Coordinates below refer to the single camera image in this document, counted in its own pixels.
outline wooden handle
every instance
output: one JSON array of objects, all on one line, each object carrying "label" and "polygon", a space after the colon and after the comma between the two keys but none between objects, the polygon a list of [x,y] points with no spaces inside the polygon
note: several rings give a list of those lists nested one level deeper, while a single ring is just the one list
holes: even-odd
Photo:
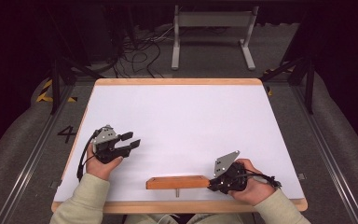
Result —
[{"label": "wooden handle", "polygon": [[208,186],[209,179],[203,175],[152,177],[146,181],[146,189],[195,189]]}]

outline person's left hand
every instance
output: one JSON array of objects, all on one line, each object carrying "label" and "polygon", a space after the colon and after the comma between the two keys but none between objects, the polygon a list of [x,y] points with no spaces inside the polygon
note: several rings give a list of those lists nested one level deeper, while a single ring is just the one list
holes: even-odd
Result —
[{"label": "person's left hand", "polygon": [[98,161],[97,158],[92,156],[94,156],[94,153],[92,152],[92,144],[89,144],[89,147],[87,148],[86,173],[106,181],[109,180],[110,173],[123,161],[123,157],[117,157],[109,163],[103,164]]}]

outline sleeve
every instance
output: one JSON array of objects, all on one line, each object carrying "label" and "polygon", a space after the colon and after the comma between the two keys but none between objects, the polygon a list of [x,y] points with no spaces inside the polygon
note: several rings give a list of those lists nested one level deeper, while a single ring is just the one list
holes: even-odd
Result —
[{"label": "sleeve", "polygon": [[260,213],[266,223],[310,223],[301,215],[295,205],[283,194],[280,189],[277,189],[266,200],[257,204],[255,209],[258,213]]},{"label": "sleeve", "polygon": [[50,224],[101,223],[103,205],[110,183],[94,175],[85,174],[72,198],[62,203],[53,214]]}]

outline person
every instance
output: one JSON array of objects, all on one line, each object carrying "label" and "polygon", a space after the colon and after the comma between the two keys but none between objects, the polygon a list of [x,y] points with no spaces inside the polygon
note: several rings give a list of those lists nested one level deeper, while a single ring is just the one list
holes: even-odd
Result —
[{"label": "person", "polygon": [[[50,224],[56,223],[101,223],[103,221],[103,205],[110,187],[110,173],[123,161],[115,158],[107,164],[94,158],[92,146],[87,149],[86,173],[74,191],[73,196],[62,203],[53,216]],[[254,168],[250,160],[238,159],[245,169],[262,174]],[[248,179],[243,191],[228,192],[235,200],[252,205],[266,223],[274,224],[306,224],[310,223],[296,209],[293,203],[271,185],[253,178]],[[177,224],[177,215],[128,215],[126,224]],[[247,214],[196,214],[187,224],[249,224],[254,223]]]}]

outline gray floor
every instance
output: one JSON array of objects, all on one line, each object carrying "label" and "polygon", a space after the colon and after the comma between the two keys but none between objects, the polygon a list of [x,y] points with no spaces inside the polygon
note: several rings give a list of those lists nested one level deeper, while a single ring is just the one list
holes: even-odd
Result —
[{"label": "gray floor", "polygon": [[[184,32],[178,71],[171,69],[172,41],[165,40],[158,44],[160,55],[150,68],[155,77],[260,77],[266,69],[279,65],[296,28],[296,24],[255,27],[250,43],[255,71],[246,69],[238,45],[241,30],[232,28],[220,35],[210,29]],[[136,70],[142,70],[134,73],[132,64],[121,60],[123,65],[117,64],[119,75],[150,77],[145,68],[158,55],[158,48],[151,46],[145,53],[147,60],[134,64]],[[141,61],[142,57],[136,55],[135,61]],[[103,74],[116,76],[113,70]],[[358,223],[358,137],[318,76],[313,95],[314,115],[304,110],[301,99],[304,88],[290,87],[285,77],[282,74],[265,85],[272,90],[271,106],[296,172],[306,176],[300,181],[309,203],[303,214],[312,223]],[[65,143],[66,136],[58,133],[68,126],[74,128],[73,132],[78,130],[92,84],[90,78],[79,77],[74,87],[62,87],[62,95],[77,97],[77,102],[64,101],[57,114],[51,116],[51,103],[36,101],[45,85],[42,82],[30,99],[32,106],[2,137],[0,223],[49,222],[55,194],[50,185],[61,179],[75,140],[71,136]],[[47,133],[46,138],[40,137],[42,133]],[[263,223],[259,216],[256,220]],[[103,223],[120,221],[121,216],[106,215]]]}]

